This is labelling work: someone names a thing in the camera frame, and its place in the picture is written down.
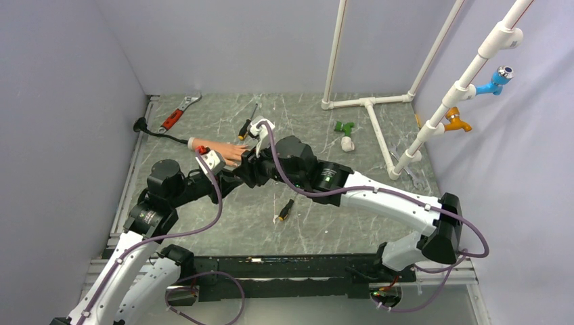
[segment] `hand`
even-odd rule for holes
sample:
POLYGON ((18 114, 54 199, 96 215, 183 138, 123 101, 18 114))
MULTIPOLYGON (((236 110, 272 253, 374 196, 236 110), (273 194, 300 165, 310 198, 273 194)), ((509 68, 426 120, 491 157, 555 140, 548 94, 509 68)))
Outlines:
POLYGON ((224 144, 223 142, 194 139, 193 149, 198 146, 208 147, 219 152, 225 159, 227 166, 237 167, 236 161, 241 161, 241 154, 247 150, 247 145, 224 144))

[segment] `robotic arm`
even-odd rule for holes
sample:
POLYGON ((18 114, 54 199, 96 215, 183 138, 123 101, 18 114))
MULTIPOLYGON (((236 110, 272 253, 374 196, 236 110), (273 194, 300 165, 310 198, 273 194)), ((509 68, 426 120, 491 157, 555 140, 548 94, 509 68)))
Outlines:
MULTIPOLYGON (((295 136, 281 139, 274 148, 266 148, 266 144, 273 141, 272 131, 272 124, 261 117, 252 122, 249 133, 259 140, 259 144, 243 153, 240 166, 233 171, 223 169, 223 158, 218 153, 208 148, 200 149, 205 161, 205 165, 200 166, 202 169, 209 167, 216 175, 222 198, 243 183, 253 188, 265 185, 270 179, 284 182, 286 177, 288 184, 306 192, 314 202, 365 209, 392 217, 414 229, 395 242, 379 246, 373 263, 375 272, 395 276, 419 261, 456 262, 462 224, 439 212, 460 214, 456 196, 448 193, 442 198, 422 196, 378 183, 344 165, 317 159, 311 147, 295 136)), ((206 172, 195 170, 185 176, 174 160, 157 162, 148 177, 148 187, 129 213, 125 233, 120 236, 110 262, 68 317, 55 318, 51 325, 134 324, 152 303, 153 295, 163 293, 178 279, 196 274, 193 253, 170 245, 162 250, 155 267, 130 289, 161 240, 140 245, 124 259, 121 255, 144 239, 167 234, 178 220, 175 208, 203 196, 209 196, 217 203, 215 189, 206 172), (119 266, 108 272, 113 264, 119 266)))

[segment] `gray marble tabletop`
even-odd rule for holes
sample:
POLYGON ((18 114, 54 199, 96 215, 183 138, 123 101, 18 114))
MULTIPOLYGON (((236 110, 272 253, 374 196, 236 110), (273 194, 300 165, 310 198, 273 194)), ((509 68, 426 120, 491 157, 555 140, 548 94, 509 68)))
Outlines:
MULTIPOLYGON (((351 100, 373 94, 337 93, 335 100, 351 100)), ((184 94, 162 95, 150 128, 157 131, 164 119, 181 103, 184 94)), ((255 103, 258 114, 275 123, 277 139, 295 135, 309 144, 319 159, 331 160, 396 188, 417 194, 439 195, 435 176, 425 148, 422 162, 411 168, 424 180, 424 189, 416 189, 405 173, 397 181, 389 179, 371 122, 365 108, 321 109, 321 94, 204 94, 191 105, 168 134, 187 139, 191 136, 220 142, 239 143, 237 132, 250 116, 255 103), (354 122, 351 138, 355 151, 343 152, 342 133, 333 130, 335 121, 354 122)), ((416 137, 418 127, 410 103, 375 106, 387 143, 397 144, 399 151, 416 137)), ((255 145, 254 140, 246 141, 255 145)), ((131 206, 146 186, 152 165, 162 159, 174 159, 187 173, 198 168, 192 153, 182 144, 149 137, 141 149, 143 159, 136 179, 136 192, 131 206)), ((217 206, 202 198, 178 208, 179 221, 171 233, 201 228, 215 217, 217 206)), ((196 255, 265 255, 265 254, 327 254, 371 253, 385 241, 392 241, 411 232, 408 227, 359 209, 326 206, 311 202, 282 183, 269 181, 265 186, 250 189, 243 185, 223 201, 223 215, 211 229, 185 238, 166 240, 196 255), (281 208, 294 198, 289 218, 273 223, 281 208)))

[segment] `wrench handle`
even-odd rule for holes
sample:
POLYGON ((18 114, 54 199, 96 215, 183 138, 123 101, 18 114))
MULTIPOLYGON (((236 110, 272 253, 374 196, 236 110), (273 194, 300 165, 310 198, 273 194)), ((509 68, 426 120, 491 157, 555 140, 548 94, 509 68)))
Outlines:
POLYGON ((171 129, 171 127, 179 120, 179 118, 183 115, 183 111, 180 109, 176 109, 162 124, 162 127, 167 131, 171 129))

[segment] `wall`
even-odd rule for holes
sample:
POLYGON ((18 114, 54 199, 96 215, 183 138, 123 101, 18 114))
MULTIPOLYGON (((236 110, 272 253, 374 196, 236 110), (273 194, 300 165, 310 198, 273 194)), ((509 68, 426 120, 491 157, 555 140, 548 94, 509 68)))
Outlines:
POLYGON ((0 10, 0 319, 49 324, 103 248, 145 95, 92 0, 0 10))
MULTIPOLYGON (((447 47, 415 101, 428 119, 468 66, 511 0, 465 5, 447 47)), ((501 96, 459 105, 470 133, 451 132, 428 143, 442 191, 460 196, 462 209, 491 245, 476 260, 493 324, 571 324, 571 199, 574 193, 574 27, 571 1, 535 1, 518 23, 523 44, 501 51, 474 80, 490 80, 499 65, 516 76, 501 96)), ((480 251, 468 230, 465 244, 480 251)))
MULTIPOLYGON (((322 92, 338 2, 97 0, 149 94, 322 92)), ((334 90, 405 93, 453 3, 349 0, 334 90)))

